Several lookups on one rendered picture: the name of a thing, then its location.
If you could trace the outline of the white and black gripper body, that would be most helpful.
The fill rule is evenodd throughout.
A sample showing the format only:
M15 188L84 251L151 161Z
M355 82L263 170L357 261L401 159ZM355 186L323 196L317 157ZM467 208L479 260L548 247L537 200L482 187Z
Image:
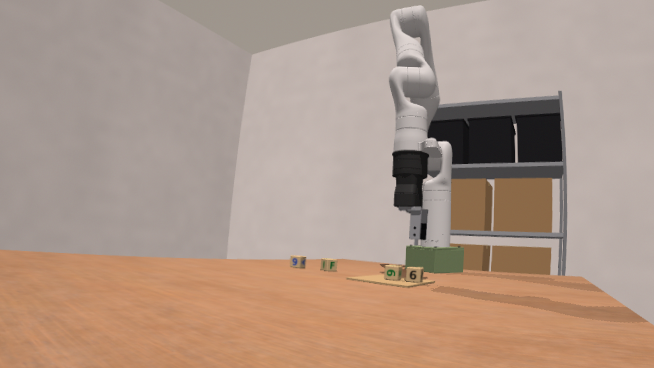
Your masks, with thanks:
M422 184L427 178L428 157L442 157L437 140L427 138L427 132L419 128L401 128L395 132L392 153L395 207L422 207Z

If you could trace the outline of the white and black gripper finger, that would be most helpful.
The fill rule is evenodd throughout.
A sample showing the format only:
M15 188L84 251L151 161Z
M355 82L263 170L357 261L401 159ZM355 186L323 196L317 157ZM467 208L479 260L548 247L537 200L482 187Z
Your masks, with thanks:
M411 211L409 239L420 240L422 207L399 206L400 211Z
M420 238L420 240L426 240L427 218L428 218L428 209L422 209L422 225L421 225L421 238Z

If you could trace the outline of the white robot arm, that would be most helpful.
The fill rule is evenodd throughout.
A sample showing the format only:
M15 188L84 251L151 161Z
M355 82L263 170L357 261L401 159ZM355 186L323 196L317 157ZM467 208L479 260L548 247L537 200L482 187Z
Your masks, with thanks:
M429 129L440 94L426 10L421 5L394 10L390 14L390 26L397 58L397 67L389 75L396 111L395 132L401 128L419 128L428 133L427 122ZM414 39L417 37L421 44ZM450 247L452 148L447 141L438 143L442 157L428 157L428 171L440 173L422 185L422 209L428 209L427 238L421 240L423 247Z

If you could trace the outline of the tan flat mat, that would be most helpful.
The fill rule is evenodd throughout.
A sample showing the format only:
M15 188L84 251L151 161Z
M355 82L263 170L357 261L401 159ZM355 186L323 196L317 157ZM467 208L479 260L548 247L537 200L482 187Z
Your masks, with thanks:
M374 277L374 276L376 276L376 277ZM384 279L384 275L346 277L346 279L354 280L354 281L361 281L361 282L368 282L368 283L375 283L375 284L382 284L382 285L389 285L389 286L396 286L396 287L404 287L404 288L410 288L410 287L435 283L435 281L432 281L432 280L423 280L420 283L406 282L405 277L402 277L401 280L397 280L397 281L396 280L386 280L386 279Z

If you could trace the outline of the wooden letter block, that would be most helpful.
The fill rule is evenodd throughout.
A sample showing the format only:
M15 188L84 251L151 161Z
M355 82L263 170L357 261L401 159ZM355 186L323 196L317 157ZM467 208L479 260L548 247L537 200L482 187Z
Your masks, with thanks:
M401 280L402 266L399 265L385 265L384 279L386 280Z
M291 255L290 267L305 268L306 267L306 256Z
M406 282L420 283L423 281L423 267L407 267Z
M337 259L322 258L321 270L323 271L337 271Z

